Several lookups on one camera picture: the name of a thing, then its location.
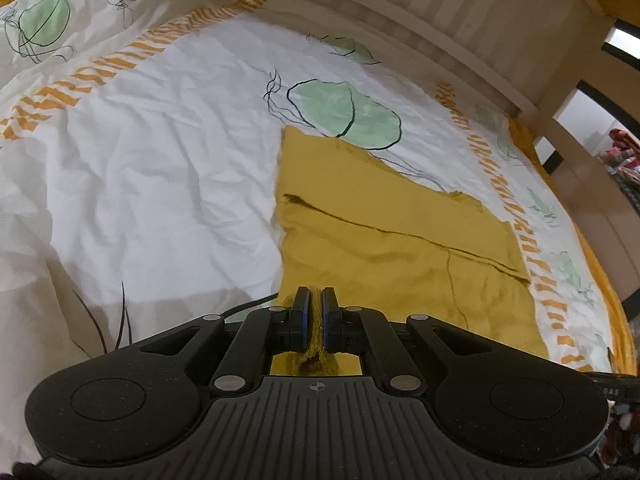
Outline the white leaf-print duvet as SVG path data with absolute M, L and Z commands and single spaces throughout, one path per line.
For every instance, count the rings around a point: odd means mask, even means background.
M 282 131 L 340 139 L 510 224 L 547 359 L 636 365 L 624 311 L 474 87 L 312 0 L 13 0 L 1 9 L 1 463 L 64 367 L 279 300 Z

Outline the light wooden bed frame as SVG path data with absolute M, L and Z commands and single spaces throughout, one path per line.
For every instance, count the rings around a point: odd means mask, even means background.
M 425 61 L 520 114 L 560 154 L 553 181 L 616 292 L 638 288 L 638 214 L 560 113 L 588 84 L 614 104 L 619 122 L 638 122 L 638 70 L 604 44 L 617 20 L 638 20 L 639 0 L 312 1 L 398 32 Z

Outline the colourful clothes pile background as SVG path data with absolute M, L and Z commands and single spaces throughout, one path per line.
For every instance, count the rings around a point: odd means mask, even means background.
M 639 139 L 631 132 L 620 128 L 611 129 L 608 137 L 612 146 L 601 152 L 598 159 L 634 211 L 640 214 Z

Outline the mustard yellow knit sweater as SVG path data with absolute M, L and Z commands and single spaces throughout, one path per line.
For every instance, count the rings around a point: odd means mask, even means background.
M 415 313 L 546 358 L 510 226 L 475 198 L 436 192 L 340 139 L 282 131 L 279 300 L 332 288 L 344 307 Z

